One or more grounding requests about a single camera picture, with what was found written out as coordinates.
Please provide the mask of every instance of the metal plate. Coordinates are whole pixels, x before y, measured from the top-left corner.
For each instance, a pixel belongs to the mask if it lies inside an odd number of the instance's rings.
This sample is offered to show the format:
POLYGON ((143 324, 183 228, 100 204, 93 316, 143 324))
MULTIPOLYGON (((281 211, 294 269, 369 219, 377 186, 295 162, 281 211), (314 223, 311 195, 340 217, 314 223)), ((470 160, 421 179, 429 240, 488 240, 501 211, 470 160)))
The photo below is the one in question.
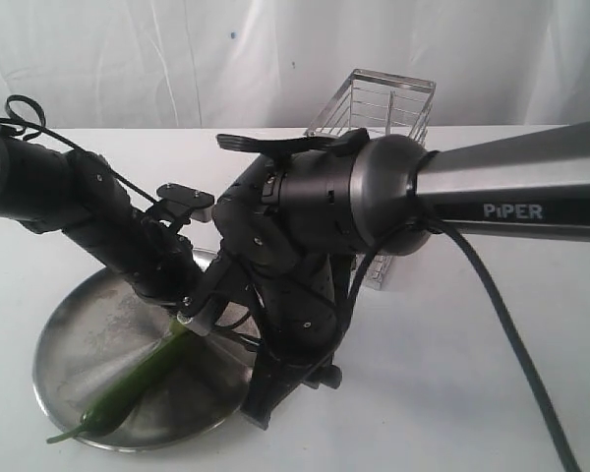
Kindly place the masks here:
MULTIPOLYGON (((195 251, 205 269, 214 253, 195 251)), ((230 304, 220 324, 244 315, 230 304)), ((165 310, 148 305, 120 277, 104 269, 77 287, 55 310, 35 353, 33 384, 41 409, 62 431, 79 424, 83 411, 134 367, 168 332, 165 310)), ((237 329, 258 336, 249 320, 237 329)), ((123 425, 89 445, 137 451, 176 443, 214 428, 247 394, 254 354, 213 334, 198 339, 201 358, 180 365, 148 391, 123 425)))

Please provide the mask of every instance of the metal wire basket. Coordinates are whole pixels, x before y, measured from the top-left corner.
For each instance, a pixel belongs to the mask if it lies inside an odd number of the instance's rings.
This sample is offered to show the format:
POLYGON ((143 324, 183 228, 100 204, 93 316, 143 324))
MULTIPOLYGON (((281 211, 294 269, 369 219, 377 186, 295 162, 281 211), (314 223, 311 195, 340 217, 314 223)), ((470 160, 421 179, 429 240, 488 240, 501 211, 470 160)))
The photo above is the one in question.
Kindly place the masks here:
MULTIPOLYGON (((435 83, 431 81, 354 69, 305 134, 339 136, 367 128, 372 138, 403 134, 422 145, 434 94, 435 83)), ((390 256, 377 256, 365 284, 380 289, 391 260, 390 256)))

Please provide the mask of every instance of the white backdrop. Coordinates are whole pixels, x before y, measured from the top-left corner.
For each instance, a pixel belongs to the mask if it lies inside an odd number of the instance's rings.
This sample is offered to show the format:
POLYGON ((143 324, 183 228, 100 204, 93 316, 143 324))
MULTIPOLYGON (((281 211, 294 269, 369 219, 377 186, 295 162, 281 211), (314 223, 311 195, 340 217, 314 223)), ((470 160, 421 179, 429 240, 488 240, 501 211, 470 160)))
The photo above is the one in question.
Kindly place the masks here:
POLYGON ((10 93, 58 128, 305 127, 354 68, 432 124, 590 119, 590 0, 2 0, 10 93))

